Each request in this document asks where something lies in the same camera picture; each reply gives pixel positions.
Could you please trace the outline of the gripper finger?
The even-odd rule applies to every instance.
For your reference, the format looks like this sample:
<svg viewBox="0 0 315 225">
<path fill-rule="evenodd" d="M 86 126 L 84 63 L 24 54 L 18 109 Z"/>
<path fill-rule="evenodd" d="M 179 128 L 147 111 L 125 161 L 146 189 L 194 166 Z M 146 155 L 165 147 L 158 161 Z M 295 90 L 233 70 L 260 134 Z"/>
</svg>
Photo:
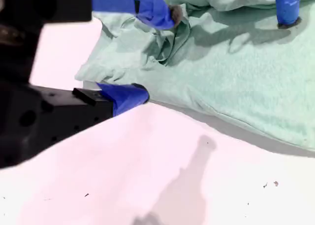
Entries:
<svg viewBox="0 0 315 225">
<path fill-rule="evenodd" d="M 276 15 L 279 29 L 291 28 L 301 21 L 300 0 L 276 0 Z"/>
<path fill-rule="evenodd" d="M 177 27 L 183 12 L 178 5 L 168 5 L 164 0 L 92 0 L 93 11 L 128 13 L 157 30 Z"/>
<path fill-rule="evenodd" d="M 125 113 L 150 100 L 149 92 L 140 84 L 114 85 L 97 83 L 97 86 L 100 88 L 99 90 L 75 88 L 72 91 L 76 98 L 94 108 L 91 112 L 92 122 L 84 127 L 78 123 L 75 124 L 73 127 L 74 134 Z"/>
</svg>

